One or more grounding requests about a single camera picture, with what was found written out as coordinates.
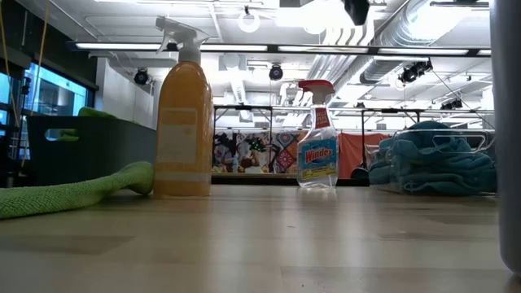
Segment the green microfiber cloth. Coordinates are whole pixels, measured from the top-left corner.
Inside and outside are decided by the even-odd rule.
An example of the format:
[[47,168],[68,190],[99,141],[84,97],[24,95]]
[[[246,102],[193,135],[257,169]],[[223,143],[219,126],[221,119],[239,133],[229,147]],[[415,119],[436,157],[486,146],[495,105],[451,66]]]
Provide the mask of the green microfiber cloth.
[[[116,116],[103,112],[100,110],[96,110],[91,107],[82,107],[78,112],[78,117],[103,117],[103,118],[112,118],[117,119]],[[59,131],[59,142],[75,142],[78,140],[78,133],[75,129],[61,129]]]
[[110,176],[84,182],[0,189],[0,219],[85,208],[127,188],[147,195],[152,191],[153,177],[150,163],[137,162]]
[[114,116],[110,113],[99,111],[99,110],[96,110],[91,107],[83,107],[82,109],[80,109],[80,111],[78,112],[78,116],[79,117],[105,117],[105,118],[117,119],[116,116]]

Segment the track light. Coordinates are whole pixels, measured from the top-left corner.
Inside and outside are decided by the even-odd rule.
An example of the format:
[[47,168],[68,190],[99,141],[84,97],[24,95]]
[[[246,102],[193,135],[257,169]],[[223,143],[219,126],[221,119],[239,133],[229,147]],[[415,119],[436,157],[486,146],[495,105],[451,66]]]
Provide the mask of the track light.
[[443,103],[441,105],[440,110],[455,110],[455,109],[461,109],[461,108],[463,108],[463,102],[460,98],[456,98],[447,103]]
[[403,73],[398,76],[403,84],[412,83],[419,77],[423,76],[425,72],[429,72],[433,69],[432,62],[429,59],[427,62],[415,62],[410,67],[405,67]]
[[134,76],[134,81],[137,85],[147,85],[150,83],[151,78],[148,75],[148,69],[146,68],[139,68],[138,73]]
[[280,64],[274,63],[273,65],[271,65],[271,70],[269,70],[269,79],[270,80],[280,81],[282,79],[283,75],[284,75],[284,72],[282,71]]
[[367,0],[343,0],[344,9],[351,17],[355,25],[363,25],[369,14],[369,3]]

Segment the wall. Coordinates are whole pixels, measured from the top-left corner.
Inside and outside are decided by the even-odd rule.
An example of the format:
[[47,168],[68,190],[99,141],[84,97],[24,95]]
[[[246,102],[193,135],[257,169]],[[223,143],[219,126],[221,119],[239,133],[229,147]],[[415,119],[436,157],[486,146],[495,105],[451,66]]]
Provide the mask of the wall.
[[135,85],[129,78],[112,68],[105,58],[98,59],[96,84],[99,86],[94,97],[96,109],[155,129],[153,92]]

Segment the bottle label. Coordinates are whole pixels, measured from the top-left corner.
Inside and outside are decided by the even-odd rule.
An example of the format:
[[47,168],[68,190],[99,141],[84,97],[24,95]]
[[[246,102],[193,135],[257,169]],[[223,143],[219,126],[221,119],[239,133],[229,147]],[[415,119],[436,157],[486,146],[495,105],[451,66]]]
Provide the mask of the bottle label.
[[330,126],[329,117],[327,116],[327,109],[317,108],[315,109],[316,121],[315,128],[320,129]]
[[197,109],[162,109],[157,133],[158,163],[196,163]]
[[336,174],[336,158],[336,138],[303,143],[300,148],[300,177],[307,181]]

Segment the fluorescent light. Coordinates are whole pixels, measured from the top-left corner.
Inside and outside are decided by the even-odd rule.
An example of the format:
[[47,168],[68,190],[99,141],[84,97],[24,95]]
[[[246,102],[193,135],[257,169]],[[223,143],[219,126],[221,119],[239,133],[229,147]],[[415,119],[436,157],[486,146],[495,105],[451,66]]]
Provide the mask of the fluorescent light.
[[466,55],[466,49],[420,49],[420,48],[381,48],[379,54],[406,54],[406,55]]
[[278,111],[311,111],[309,107],[272,107],[274,110]]
[[133,3],[133,4],[158,4],[158,5],[208,5],[213,4],[215,6],[229,6],[229,7],[242,7],[249,5],[250,7],[262,7],[263,2],[256,1],[213,1],[213,0],[95,0],[96,2],[113,2],[113,3]]
[[479,50],[478,56],[491,56],[492,50]]
[[261,61],[261,60],[248,60],[246,61],[246,65],[249,67],[263,67],[267,68],[271,65],[270,61]]
[[[155,43],[108,43],[108,42],[92,42],[77,43],[76,47],[82,50],[158,50],[160,44]],[[266,52],[268,46],[262,45],[226,45],[226,44],[203,44],[201,50],[205,51],[247,51],[247,52]]]
[[329,111],[341,111],[341,112],[361,112],[362,110],[365,110],[365,109],[362,109],[362,108],[353,108],[353,107],[346,107],[346,108],[333,108],[333,107],[328,107],[327,110]]
[[339,54],[365,54],[367,48],[355,48],[344,46],[279,46],[281,52],[310,52],[310,53],[339,53]]
[[407,57],[407,56],[375,56],[374,60],[382,61],[411,61],[411,62],[427,62],[428,57]]
[[247,51],[256,52],[268,50],[268,46],[262,45],[220,45],[220,44],[203,44],[201,50],[204,51]]
[[78,49],[84,50],[158,50],[160,44],[132,43],[77,43]]

